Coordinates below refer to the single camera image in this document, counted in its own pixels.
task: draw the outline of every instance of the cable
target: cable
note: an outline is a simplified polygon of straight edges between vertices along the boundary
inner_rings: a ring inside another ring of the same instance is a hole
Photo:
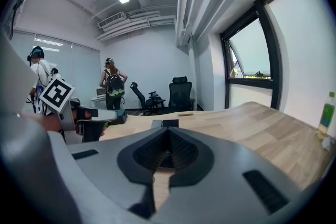
[[[43,115],[47,115],[47,104],[45,104],[44,102],[42,102],[42,111],[43,111]]]
[[[137,114],[139,110],[140,110],[140,109],[138,109],[137,111],[135,111],[133,114],[129,114],[129,115],[131,115],[131,116],[135,116],[135,114]]]
[[[26,101],[26,103],[27,104],[29,104],[29,103],[32,104],[33,105],[34,113],[36,113],[36,106],[35,106],[34,100],[33,100],[32,97],[30,97],[30,98],[31,98],[31,100],[29,100],[29,98],[27,97],[28,102]]]

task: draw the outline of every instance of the office chair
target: office chair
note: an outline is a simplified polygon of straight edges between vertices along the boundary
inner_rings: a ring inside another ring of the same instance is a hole
[[[173,78],[169,84],[169,108],[174,111],[193,110],[195,99],[190,98],[192,83],[187,77]]]
[[[148,116],[150,116],[153,113],[157,113],[156,108],[158,107],[159,104],[161,104],[162,108],[164,107],[163,102],[166,100],[162,99],[156,92],[150,92],[149,99],[146,100],[145,96],[143,96],[143,94],[139,91],[137,83],[132,82],[131,89],[136,94],[136,96],[138,96],[141,103],[141,108],[149,109],[148,111],[143,112],[144,115],[146,112],[149,112]]]

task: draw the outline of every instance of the chair armrest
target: chair armrest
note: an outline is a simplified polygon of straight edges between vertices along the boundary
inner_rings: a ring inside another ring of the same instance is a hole
[[[161,103],[163,103],[164,101],[166,101],[166,100],[165,100],[165,99],[154,100],[154,103],[156,103],[156,104],[161,104]]]

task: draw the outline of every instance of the green bottle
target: green bottle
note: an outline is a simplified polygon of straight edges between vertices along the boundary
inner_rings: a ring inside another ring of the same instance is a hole
[[[329,92],[329,98],[324,104],[319,129],[317,131],[317,137],[320,139],[323,139],[327,135],[327,131],[330,126],[332,116],[335,111],[334,97],[335,93]]]

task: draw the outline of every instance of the desk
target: desk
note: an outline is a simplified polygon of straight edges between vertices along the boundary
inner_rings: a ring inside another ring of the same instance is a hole
[[[191,116],[179,116],[193,113]],[[179,119],[180,128],[234,141],[269,160],[305,189],[321,178],[335,152],[323,150],[316,129],[277,110],[248,102],[225,111],[187,111],[158,116],[128,116],[125,124],[112,125],[101,140],[151,128],[153,120]],[[169,195],[172,173],[156,172],[154,198],[157,207]]]
[[[91,99],[91,104],[93,108],[96,109],[106,109],[106,100],[105,100],[105,94],[93,97]]]

